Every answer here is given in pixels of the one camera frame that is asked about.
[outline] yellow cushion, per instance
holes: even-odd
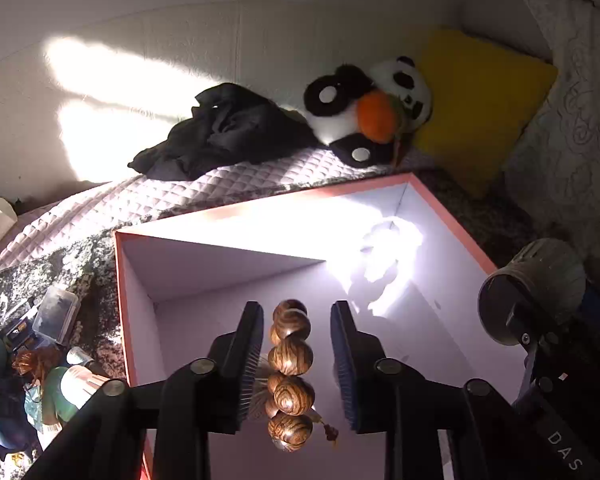
[[[417,67],[431,89],[433,114],[414,144],[479,198],[538,111],[557,68],[457,30],[434,33]]]

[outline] panda plush toy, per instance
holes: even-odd
[[[396,164],[398,148],[430,117],[431,92],[411,58],[371,68],[342,65],[304,91],[305,117],[315,137],[354,168]]]

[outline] black jacket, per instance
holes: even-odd
[[[157,180],[196,180],[219,166],[260,164],[318,146],[311,128],[246,88],[222,83],[196,96],[193,118],[176,124],[167,140],[128,164]]]

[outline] pink box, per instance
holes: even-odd
[[[516,398],[526,353],[493,341],[477,313],[480,286],[496,267],[412,174],[190,213],[115,236],[132,386],[206,356],[247,301],[262,305],[265,332],[281,300],[308,309],[315,357],[304,378],[315,409],[340,430],[337,449],[315,428],[300,451],[284,453],[270,442],[266,418],[247,420],[235,436],[210,434],[215,480],[381,478],[384,435],[355,435],[342,411],[329,331],[336,300],[349,301],[358,329],[378,336],[387,356],[427,379],[462,386],[480,377]],[[271,346],[265,336],[262,354]],[[154,438],[149,432],[149,472]]]

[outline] wooden bead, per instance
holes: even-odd
[[[267,379],[267,389],[269,393],[273,395],[276,392],[276,388],[278,385],[286,379],[286,376],[281,374],[280,372],[273,372],[269,379]]]
[[[273,324],[280,340],[294,335],[299,339],[307,339],[311,333],[311,322],[307,315],[298,308],[290,308],[281,312]]]
[[[275,325],[271,325],[271,328],[269,328],[269,340],[271,341],[273,346],[280,344],[280,338],[278,337],[278,334],[276,333]]]
[[[274,370],[285,375],[302,375],[314,363],[314,352],[301,339],[289,336],[271,349],[268,359]]]
[[[289,444],[288,442],[280,440],[279,438],[272,438],[271,441],[273,442],[273,445],[276,446],[278,449],[281,449],[282,451],[286,451],[288,453],[298,451],[298,449],[304,446],[304,442],[302,444]]]
[[[285,310],[289,310],[290,308],[296,308],[298,310],[302,310],[306,314],[306,307],[298,300],[285,300],[280,301],[278,306],[273,309],[273,323],[276,322],[276,318],[282,314]]]
[[[287,415],[303,415],[314,405],[315,392],[300,377],[287,377],[273,395],[276,406]]]
[[[291,416],[278,412],[267,426],[272,439],[296,446],[304,444],[314,430],[311,419],[305,415]]]
[[[269,397],[267,402],[264,403],[264,411],[267,413],[269,418],[275,417],[276,413],[280,411],[280,409],[276,406],[276,401],[273,400],[273,397]]]

